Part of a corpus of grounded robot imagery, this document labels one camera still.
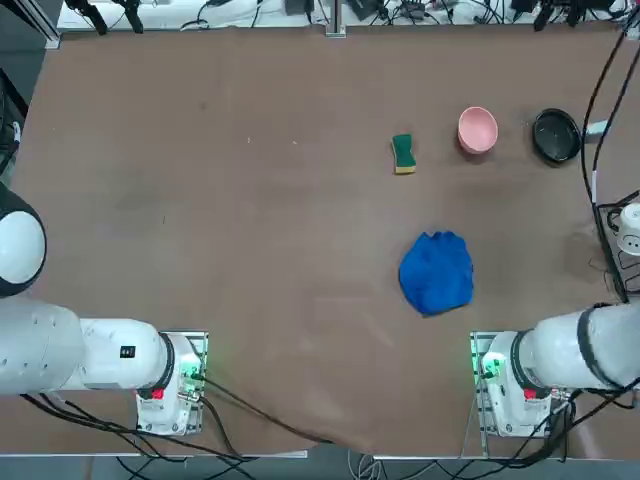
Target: black cable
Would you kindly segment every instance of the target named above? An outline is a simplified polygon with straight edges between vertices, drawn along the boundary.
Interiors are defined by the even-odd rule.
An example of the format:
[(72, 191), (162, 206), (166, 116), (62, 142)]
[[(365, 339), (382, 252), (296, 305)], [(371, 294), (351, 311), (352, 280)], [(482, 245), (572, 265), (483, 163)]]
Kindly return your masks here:
[(118, 18), (118, 20), (116, 20), (115, 22), (113, 22), (113, 25), (111, 25), (108, 30), (111, 30), (113, 27), (115, 27), (118, 23), (120, 23), (120, 20), (122, 20), (122, 18), (124, 17), (125, 12), (122, 12), (122, 15), (120, 15), (120, 18)]
[(324, 21), (327, 25), (329, 25), (329, 17), (327, 17), (327, 12), (324, 11), (324, 5), (322, 5), (322, 0), (318, 0), (318, 5), (320, 5), (320, 10), (322, 11), (322, 16), (324, 17)]
[[(104, 420), (100, 420), (96, 417), (94, 417), (93, 415), (91, 415), (90, 413), (86, 412), (85, 410), (83, 410), (82, 408), (80, 408), (78, 405), (76, 405), (75, 403), (69, 401), (69, 400), (64, 400), (64, 403), (66, 405), (69, 405), (71, 408), (77, 410), (78, 412), (80, 412), (83, 416), (79, 416), (76, 415), (72, 412), (69, 412), (68, 410), (65, 410), (62, 407), (59, 407), (58, 405), (56, 405), (54, 402), (51, 401), (51, 399), (49, 399), (49, 397), (47, 395), (45, 395), (44, 393), (40, 394), (40, 397), (54, 410), (56, 410), (58, 413), (60, 413), (61, 415), (68, 415), (70, 417), (79, 419), (79, 420), (83, 420), (84, 418), (87, 418), (95, 423), (100, 423), (108, 428), (110, 427), (115, 427), (115, 428), (126, 428), (118, 423), (114, 423), (114, 422), (107, 422)], [(164, 460), (165, 462), (171, 462), (171, 463), (182, 463), (186, 460), (185, 459), (175, 459), (175, 458), (169, 458), (166, 457), (165, 455), (163, 455), (162, 453), (160, 453), (151, 442), (149, 442), (146, 438), (140, 436), (136, 433), (131, 433), (132, 436), (136, 437), (138, 440), (140, 440), (141, 442), (145, 443), (147, 445), (147, 447), (149, 447), (149, 449), (155, 454), (154, 456), (151, 456), (148, 452), (144, 451), (141, 447), (139, 447), (138, 445), (136, 445), (133, 441), (131, 441), (130, 439), (128, 439), (127, 437), (125, 437), (123, 434), (118, 433), (116, 431), (113, 431), (113, 428), (111, 428), (111, 432), (114, 433), (116, 436), (120, 437), (121, 439), (123, 439), (125, 442), (127, 442), (129, 445), (131, 445), (135, 450), (137, 450), (139, 453), (141, 453), (142, 455), (144, 455), (145, 457), (148, 458), (154, 458), (154, 459), (161, 459)]]
[[(47, 395), (45, 395), (44, 393), (40, 394), (40, 397), (55, 411), (57, 411), (58, 413), (60, 413), (61, 415), (68, 415), (70, 417), (79, 419), (79, 420), (83, 420), (85, 418), (91, 420), (91, 421), (97, 421), (97, 419), (95, 417), (93, 417), (92, 415), (89, 415), (87, 412), (85, 412), (84, 410), (82, 410), (80, 407), (78, 407), (75, 404), (72, 404), (72, 402), (68, 402), (69, 406), (72, 406), (73, 408), (75, 408), (76, 410), (78, 410), (80, 413), (83, 414), (83, 416), (79, 416), (76, 415), (72, 412), (69, 412), (68, 410), (65, 410), (62, 407), (59, 407), (58, 405), (56, 405), (55, 403), (53, 403), (51, 401), (51, 399), (49, 399), (49, 397)], [(110, 425), (109, 422), (104, 422), (106, 427), (111, 427), (114, 425)], [(137, 450), (140, 454), (144, 455), (147, 458), (162, 458), (165, 459), (164, 455), (162, 455), (160, 452), (158, 452), (156, 450), (156, 448), (146, 439), (146, 438), (142, 438), (142, 437), (138, 437), (136, 436), (139, 440), (145, 442), (147, 444), (147, 446), (153, 451), (153, 453), (156, 454), (156, 457), (151, 456), (148, 452), (146, 452), (145, 450), (143, 450), (141, 447), (139, 447), (138, 445), (135, 444), (135, 442), (133, 442), (132, 440), (130, 440), (129, 438), (125, 437), (124, 434), (122, 433), (118, 433), (115, 431), (112, 431), (112, 433), (114, 433), (116, 436), (120, 437), (122, 440), (124, 440), (125, 442), (127, 442), (132, 448), (134, 448), (135, 450)], [(175, 461), (175, 459), (170, 459), (170, 458), (166, 458), (167, 461), (173, 462)]]
[(498, 12), (496, 12), (495, 9), (491, 5), (487, 5), (486, 3), (482, 3), (482, 2), (480, 2), (478, 0), (469, 0), (469, 1), (471, 3), (475, 3), (476, 5), (480, 5), (481, 7), (484, 7), (487, 10), (489, 10), (491, 13), (493, 13), (493, 15), (496, 17), (496, 21), (498, 23), (504, 23), (504, 18), (500, 17), (500, 15), (498, 15)]
[(432, 462), (429, 462), (429, 464), (427, 464), (427, 465), (425, 465), (425, 466), (423, 466), (423, 467), (419, 468), (419, 469), (418, 469), (418, 470), (416, 470), (415, 472), (410, 473), (409, 475), (405, 475), (404, 477), (400, 477), (400, 478), (398, 478), (397, 480), (409, 480), (410, 478), (413, 478), (413, 477), (415, 477), (415, 476), (421, 475), (421, 474), (422, 474), (422, 472), (426, 472), (426, 471), (429, 469), (429, 467), (431, 467), (431, 465), (433, 465), (434, 463), (436, 463), (436, 461), (435, 461), (435, 460), (434, 460), (434, 461), (432, 461)]
[(633, 60), (631, 60), (631, 65), (629, 65), (629, 69), (627, 70), (627, 76), (622, 83), (622, 88), (620, 89), (620, 93), (618, 94), (618, 98), (616, 99), (616, 103), (611, 111), (611, 115), (609, 115), (609, 119), (607, 120), (607, 124), (604, 127), (604, 131), (602, 135), (598, 139), (598, 144), (596, 145), (596, 152), (593, 156), (593, 171), (595, 172), (598, 169), (598, 159), (600, 158), (600, 150), (602, 149), (602, 145), (604, 143), (604, 138), (609, 133), (609, 129), (613, 124), (613, 120), (616, 117), (618, 110), (620, 109), (620, 105), (622, 104), (622, 99), (627, 93), (627, 88), (629, 87), (629, 83), (631, 82), (631, 78), (633, 77), (633, 73), (638, 65), (638, 60), (640, 60), (640, 46), (636, 49), (636, 53), (633, 56)]
[(371, 23), (369, 24), (370, 27), (373, 26), (374, 23), (376, 23), (376, 20), (378, 18), (380, 18), (380, 15), (383, 14), (384, 12), (386, 12), (387, 19), (389, 18), (389, 10), (387, 10), (387, 5), (389, 5), (390, 1), (391, 0), (387, 0), (386, 2), (384, 2), (384, 5), (382, 6), (382, 9), (378, 8), (376, 16), (373, 17), (373, 20), (371, 20)]
[(201, 23), (206, 23), (207, 25), (209, 25), (209, 22), (206, 21), (206, 20), (202, 20), (200, 18), (200, 16), (202, 15), (202, 12), (204, 11), (204, 9), (207, 8), (207, 7), (210, 7), (210, 6), (212, 6), (211, 1), (204, 2), (202, 4), (202, 6), (200, 7), (200, 9), (198, 10), (198, 15), (196, 15), (196, 19), (195, 20), (190, 20), (190, 21), (188, 21), (186, 23), (183, 23), (182, 26), (180, 27), (180, 30), (182, 30), (182, 29), (184, 29), (186, 27), (189, 27), (191, 25), (200, 25)]
[(400, 0), (400, 5), (402, 5), (402, 8), (404, 9), (404, 12), (407, 14), (407, 17), (409, 17), (411, 19), (411, 23), (413, 23), (415, 25), (416, 24), (416, 19), (413, 18), (413, 15), (411, 14), (411, 11), (409, 10), (409, 8), (407, 8), (407, 2), (405, 0)]
[(218, 390), (220, 390), (221, 392), (223, 392), (227, 396), (231, 397), (236, 402), (239, 402), (242, 405), (244, 405), (245, 407), (249, 408), (254, 413), (257, 413), (258, 415), (260, 415), (260, 416), (266, 418), (267, 420), (269, 420), (271, 423), (274, 423), (274, 424), (278, 425), (279, 427), (282, 427), (285, 430), (287, 430), (287, 431), (289, 431), (289, 432), (291, 432), (291, 433), (293, 433), (295, 435), (298, 435), (299, 437), (302, 437), (302, 438), (304, 438), (306, 440), (310, 440), (312, 442), (317, 442), (317, 443), (333, 443), (333, 442), (331, 442), (329, 440), (326, 440), (324, 438), (318, 437), (316, 435), (313, 435), (313, 434), (306, 433), (306, 432), (303, 432), (301, 430), (298, 430), (297, 428), (292, 427), (291, 425), (287, 425), (286, 423), (284, 423), (280, 419), (274, 417), (273, 415), (269, 415), (268, 413), (260, 410), (258, 407), (255, 407), (255, 406), (251, 405), (246, 400), (243, 400), (238, 395), (236, 395), (235, 393), (229, 391), (227, 388), (225, 388), (222, 385), (214, 382), (213, 380), (209, 380), (208, 378), (203, 377), (202, 375), (197, 375), (197, 374), (196, 375), (192, 375), (191, 378), (195, 378), (195, 379), (198, 379), (198, 380), (203, 380), (204, 382), (206, 382), (209, 385), (217, 388)]
[(442, 25), (442, 24), (440, 23), (440, 21), (439, 21), (436, 17), (434, 17), (433, 15), (431, 15), (429, 12), (425, 11), (425, 12), (424, 12), (424, 14), (425, 14), (425, 16), (426, 16), (426, 17), (431, 18), (431, 19), (432, 19), (434, 22), (436, 22), (438, 25)]
[[(571, 397), (569, 397), (568, 405), (565, 408), (570, 408), (571, 403), (580, 395), (581, 390), (576, 390), (575, 392), (573, 392), (571, 394)], [(513, 456), (507, 460), (491, 460), (491, 462), (493, 463), (498, 463), (500, 464), (500, 467), (493, 469), (493, 470), (489, 470), (488, 472), (485, 472), (481, 475), (476, 475), (475, 477), (460, 477), (459, 475), (466, 469), (468, 468), (473, 462), (474, 460), (471, 460), (469, 463), (467, 463), (464, 467), (462, 467), (460, 470), (458, 470), (458, 472), (456, 472), (455, 474), (449, 472), (447, 469), (445, 469), (442, 465), (440, 465), (439, 463), (436, 463), (436, 465), (438, 466), (438, 468), (440, 468), (440, 470), (442, 470), (444, 473), (446, 473), (451, 480), (456, 480), (456, 479), (460, 479), (460, 480), (479, 480), (481, 478), (485, 478), (488, 477), (490, 475), (494, 475), (497, 473), (500, 473), (504, 470), (506, 470), (507, 468), (528, 468), (531, 465), (533, 465), (534, 463), (543, 460), (544, 458), (547, 458), (551, 455), (551, 453), (553, 453), (553, 451), (555, 450), (556, 446), (554, 443), (552, 443), (551, 441), (549, 441), (548, 443), (545, 442), (545, 446), (542, 447), (538, 452), (529, 455), (523, 459), (518, 459), (518, 456), (522, 453), (522, 451), (525, 449), (525, 447), (529, 444), (529, 442), (535, 437), (536, 433), (538, 433), (538, 431), (547, 424), (547, 422), (549, 422), (549, 420), (554, 416), (554, 412), (549, 413), (549, 415), (547, 415), (531, 432), (531, 434), (525, 439), (525, 441), (522, 443), (522, 445), (520, 446), (520, 448), (516, 451), (516, 453), (513, 454)], [(556, 438), (559, 437), (563, 437), (564, 438), (564, 434), (568, 433), (568, 431), (571, 428), (568, 428), (566, 430), (563, 430), (562, 434), (559, 435)], [(540, 458), (539, 460), (535, 460), (533, 462), (528, 463), (528, 459), (530, 457), (532, 457), (533, 455), (536, 455), (540, 452), (544, 452), (541, 456), (542, 458)]]
[[(605, 399), (609, 399), (611, 398), (611, 396), (609, 394), (607, 394), (607, 392), (602, 392), (600, 390), (587, 390), (587, 392), (589, 393), (593, 393), (594, 395), (598, 395), (601, 398), (605, 398)], [(617, 400), (614, 400), (612, 402), (616, 407), (618, 408), (622, 408), (624, 410), (634, 410), (636, 407), (633, 403), (629, 404), (629, 405), (625, 405), (624, 403), (620, 403)]]
[(129, 480), (131, 480), (132, 478), (139, 478), (140, 480), (151, 480), (149, 477), (142, 475), (142, 473), (140, 472), (144, 470), (144, 467), (146, 467), (151, 462), (153, 462), (153, 460), (154, 460), (153, 458), (150, 458), (138, 470), (133, 470), (131, 467), (128, 467), (122, 460), (120, 460), (120, 457), (116, 457), (116, 462), (118, 462), (122, 468), (124, 468), (127, 472), (131, 474), (131, 476), (129, 477)]
[[(245, 470), (243, 470), (242, 468), (240, 468), (238, 465), (240, 463), (243, 463), (245, 460), (238, 460), (235, 459), (234, 457), (231, 457), (230, 455), (227, 455), (225, 453), (219, 452), (217, 450), (214, 450), (212, 448), (208, 448), (208, 447), (204, 447), (201, 445), (195, 445), (193, 443), (189, 443), (189, 442), (184, 442), (182, 440), (178, 440), (177, 438), (173, 438), (173, 437), (168, 437), (168, 436), (164, 436), (164, 435), (158, 435), (155, 433), (151, 433), (151, 432), (146, 432), (143, 430), (132, 430), (132, 429), (128, 429), (128, 428), (124, 428), (124, 427), (110, 427), (110, 426), (106, 426), (103, 425), (102, 423), (97, 423), (94, 422), (92, 420), (80, 420), (78, 418), (75, 418), (73, 416), (73, 414), (71, 412), (68, 412), (66, 410), (64, 410), (66, 412), (66, 414), (62, 414), (59, 413), (58, 411), (56, 411), (55, 409), (49, 408), (46, 405), (41, 404), (40, 402), (38, 402), (35, 398), (31, 397), (30, 395), (20, 395), (23, 399), (25, 399), (27, 402), (31, 403), (34, 407), (36, 407), (39, 410), (42, 410), (43, 412), (59, 418), (61, 420), (65, 420), (67, 422), (70, 423), (74, 423), (76, 425), (81, 425), (87, 428), (93, 428), (94, 430), (100, 430), (100, 431), (104, 431), (104, 432), (109, 432), (109, 433), (121, 433), (121, 434), (132, 434), (132, 435), (140, 435), (140, 436), (145, 436), (145, 437), (153, 437), (153, 438), (159, 438), (162, 439), (166, 442), (169, 443), (174, 443), (176, 445), (181, 445), (184, 447), (188, 447), (188, 448), (193, 448), (195, 450), (200, 450), (202, 452), (206, 452), (206, 453), (210, 453), (213, 455), (217, 455), (221, 461), (223, 461), (224, 463), (226, 463), (229, 466), (233, 466), (239, 473), (241, 473), (242, 475), (244, 475), (245, 477), (247, 477), (249, 480), (256, 480), (253, 476), (249, 475)], [(232, 460), (236, 460), (238, 463), (234, 464), (232, 463)]]
[(258, 21), (258, 14), (260, 13), (260, 7), (262, 7), (262, 0), (257, 1), (256, 14), (253, 16), (253, 22), (251, 22), (251, 28), (254, 28), (256, 26), (256, 22)]
[(587, 196), (589, 197), (589, 202), (591, 202), (592, 204), (594, 204), (593, 200), (593, 194), (591, 191), (591, 184), (590, 184), (590, 180), (587, 174), (587, 158), (586, 158), (586, 137), (587, 137), (587, 126), (589, 125), (589, 119), (591, 117), (591, 111), (593, 110), (593, 105), (595, 104), (596, 98), (598, 96), (598, 93), (600, 92), (600, 88), (602, 87), (602, 83), (604, 82), (605, 77), (607, 76), (607, 73), (609, 73), (609, 69), (611, 68), (611, 64), (613, 63), (613, 60), (616, 58), (616, 55), (618, 54), (618, 50), (620, 49), (620, 45), (622, 45), (622, 41), (624, 40), (625, 36), (627, 35), (627, 32), (629, 31), (629, 28), (631, 28), (631, 24), (633, 23), (633, 19), (635, 18), (635, 16), (638, 14), (639, 8), (638, 7), (634, 7), (633, 11), (631, 12), (629, 18), (626, 21), (626, 25), (625, 27), (622, 29), (622, 31), (620, 32), (620, 35), (618, 36), (618, 39), (616, 40), (616, 43), (613, 47), (613, 49), (611, 50), (611, 53), (609, 54), (609, 58), (607, 58), (607, 61), (604, 64), (604, 67), (602, 68), (602, 72), (600, 72), (600, 77), (598, 77), (598, 81), (596, 82), (596, 86), (593, 89), (593, 92), (591, 94), (591, 97), (589, 98), (589, 104), (587, 106), (587, 111), (584, 115), (584, 122), (582, 124), (582, 138), (581, 138), (581, 148), (580, 148), (580, 167), (582, 170), (582, 180), (584, 182), (584, 186), (585, 186), (585, 190), (587, 191)]
[(560, 18), (563, 14), (564, 14), (564, 8), (561, 8), (560, 11), (556, 14), (556, 16), (549, 21), (549, 23), (556, 23), (556, 20), (558, 20), (558, 18)]
[(449, 7), (447, 6), (447, 0), (442, 0), (442, 6), (444, 7), (444, 11), (447, 14), (447, 18), (449, 19), (449, 23), (451, 25), (455, 25), (453, 23), (453, 13), (452, 13), (453, 9), (449, 10)]
[[(247, 462), (247, 463), (248, 463), (248, 462), (253, 462), (254, 460), (256, 460), (256, 459), (255, 459), (255, 458), (248, 458), (248, 459), (246, 460), (246, 462)], [(225, 473), (227, 473), (227, 472), (229, 472), (229, 471), (231, 471), (231, 470), (233, 470), (233, 469), (234, 469), (234, 467), (227, 467), (227, 468), (225, 468), (223, 471), (218, 472), (218, 473), (214, 473), (213, 475), (210, 475), (210, 476), (208, 476), (208, 477), (205, 477), (205, 478), (203, 478), (202, 480), (213, 480), (214, 478), (221, 477), (222, 475), (224, 475)]]
[(387, 474), (387, 467), (384, 466), (384, 462), (380, 460), (380, 468), (382, 468), (382, 473), (384, 473), (385, 480), (389, 480), (389, 475)]
[(227, 451), (235, 457), (242, 458), (242, 455), (239, 454), (235, 448), (233, 448), (233, 445), (231, 444), (231, 440), (229, 440), (229, 436), (227, 435), (227, 432), (224, 429), (222, 419), (220, 418), (220, 415), (218, 414), (216, 407), (214, 407), (213, 403), (211, 403), (209, 400), (207, 400), (204, 397), (200, 397), (200, 401), (211, 412), (211, 415), (213, 415), (213, 419), (215, 420), (216, 425), (218, 426), (218, 431), (222, 436), (222, 440), (224, 442), (225, 447), (227, 447)]

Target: pink bowl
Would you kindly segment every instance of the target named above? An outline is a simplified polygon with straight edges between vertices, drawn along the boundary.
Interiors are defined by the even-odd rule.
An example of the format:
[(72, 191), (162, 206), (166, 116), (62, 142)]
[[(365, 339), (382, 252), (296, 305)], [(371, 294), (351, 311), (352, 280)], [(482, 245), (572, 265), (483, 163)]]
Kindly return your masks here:
[(478, 155), (491, 150), (498, 139), (498, 123), (482, 107), (469, 107), (458, 120), (458, 140), (465, 151)]

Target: white device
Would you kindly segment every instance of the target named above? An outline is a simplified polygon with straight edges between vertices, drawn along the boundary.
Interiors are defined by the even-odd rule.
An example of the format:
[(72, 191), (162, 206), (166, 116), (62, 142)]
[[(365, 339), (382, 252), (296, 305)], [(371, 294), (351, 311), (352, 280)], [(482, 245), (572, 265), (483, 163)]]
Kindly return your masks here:
[(20, 296), (0, 300), (0, 395), (136, 390), (138, 428), (201, 430), (204, 332), (161, 332), (131, 319), (78, 318)]
[(620, 212), (618, 248), (629, 255), (640, 255), (640, 203), (631, 203)]
[(27, 289), (40, 274), (46, 253), (47, 238), (40, 217), (0, 183), (0, 297)]
[(481, 362), (498, 435), (532, 434), (551, 411), (552, 388), (613, 390), (633, 382), (638, 345), (640, 304), (593, 307), (498, 333)]

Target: sponge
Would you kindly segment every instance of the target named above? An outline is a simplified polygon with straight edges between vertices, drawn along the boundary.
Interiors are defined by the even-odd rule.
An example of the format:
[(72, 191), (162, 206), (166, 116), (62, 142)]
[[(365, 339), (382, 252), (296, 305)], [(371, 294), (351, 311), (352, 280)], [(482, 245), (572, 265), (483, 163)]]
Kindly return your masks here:
[(416, 161), (411, 152), (411, 134), (403, 133), (391, 139), (391, 148), (396, 157), (396, 175), (407, 175), (416, 171)]

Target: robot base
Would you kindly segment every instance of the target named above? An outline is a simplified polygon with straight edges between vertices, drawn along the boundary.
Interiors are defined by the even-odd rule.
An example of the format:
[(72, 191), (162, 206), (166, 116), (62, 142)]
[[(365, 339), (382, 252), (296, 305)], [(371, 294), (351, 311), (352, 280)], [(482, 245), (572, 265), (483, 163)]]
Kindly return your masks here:
[(171, 380), (151, 398), (136, 393), (138, 429), (157, 435), (189, 435), (202, 430), (204, 382), (191, 378), (205, 376), (209, 334), (206, 332), (163, 332), (175, 351)]
[[(535, 398), (516, 381), (511, 360), (511, 345), (516, 332), (498, 333), (482, 357), (482, 374), (491, 402), (495, 432), (502, 437), (528, 437), (551, 411), (551, 395)], [(548, 426), (534, 435), (544, 437)]]

